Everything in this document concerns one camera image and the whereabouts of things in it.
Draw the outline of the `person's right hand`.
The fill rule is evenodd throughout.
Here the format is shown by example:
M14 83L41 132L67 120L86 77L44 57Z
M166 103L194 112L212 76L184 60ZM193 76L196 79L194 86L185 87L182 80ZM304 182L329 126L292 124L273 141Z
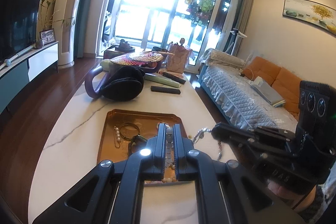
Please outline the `person's right hand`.
M307 209L313 203L317 191L317 187L315 186L309 194L300 195L288 190L275 181L268 180L267 183L268 189L280 199L284 200L284 202L295 212Z

